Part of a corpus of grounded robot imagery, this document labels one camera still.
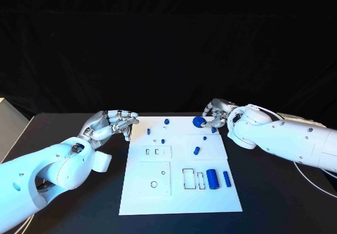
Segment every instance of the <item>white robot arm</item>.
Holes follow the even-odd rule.
[[[130,141],[130,124],[139,114],[100,111],[85,122],[78,137],[0,164],[0,233],[28,219],[55,197],[75,189],[91,170],[105,172],[111,155],[95,151],[115,133]],[[36,187],[36,176],[48,182]]]
[[[215,98],[203,116],[212,110],[215,120],[195,118],[196,127],[222,127],[228,123],[228,137],[247,149],[257,145],[272,155],[294,162],[337,171],[337,131],[308,123],[285,120],[270,110],[255,105],[236,106]],[[280,120],[272,121],[271,113]]]

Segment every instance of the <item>white board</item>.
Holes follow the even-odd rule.
[[[120,215],[241,212],[219,132],[196,128],[193,117],[139,117],[139,120],[131,132]],[[196,146],[200,147],[198,155],[193,154]],[[185,189],[183,169],[193,169],[195,189]],[[208,169],[218,172],[221,188],[216,190],[209,189]],[[229,174],[229,188],[224,171]],[[205,189],[199,187],[198,173],[203,174]]]

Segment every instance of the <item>blue object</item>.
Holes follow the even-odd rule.
[[[226,186],[231,187],[231,180],[229,180],[229,176],[228,176],[228,172],[224,172],[224,176],[225,176],[225,181],[226,181]]]
[[[195,117],[193,118],[193,125],[198,127],[198,128],[202,128],[202,123],[206,123],[206,119],[200,116]]]
[[[208,180],[209,180],[209,189],[219,189],[216,170],[215,169],[209,169],[206,171],[206,174],[208,174]]]
[[[200,147],[196,147],[196,149],[195,149],[195,155],[199,154],[199,151],[200,151]]]

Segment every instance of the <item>white foam board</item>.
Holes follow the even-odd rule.
[[[140,123],[133,125],[120,215],[241,212],[219,132],[212,133],[211,128],[196,128],[193,117],[167,118],[169,125],[164,124],[166,117],[139,117]],[[166,150],[169,155],[146,155],[147,148],[167,149],[160,148],[163,146],[170,146],[170,151]],[[199,155],[193,154],[196,146],[200,147]],[[183,169],[195,171],[196,189],[185,189]],[[221,188],[216,190],[209,189],[208,169],[218,172]],[[229,188],[224,171],[229,173]],[[198,173],[203,173],[205,189],[199,189]],[[151,187],[153,180],[157,182],[156,188]]]

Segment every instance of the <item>oval hole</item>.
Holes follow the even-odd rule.
[[[153,188],[157,187],[157,182],[156,182],[156,181],[151,182],[151,187],[153,187]]]
[[[13,183],[13,187],[15,187],[16,191],[22,190],[20,185],[16,182]]]

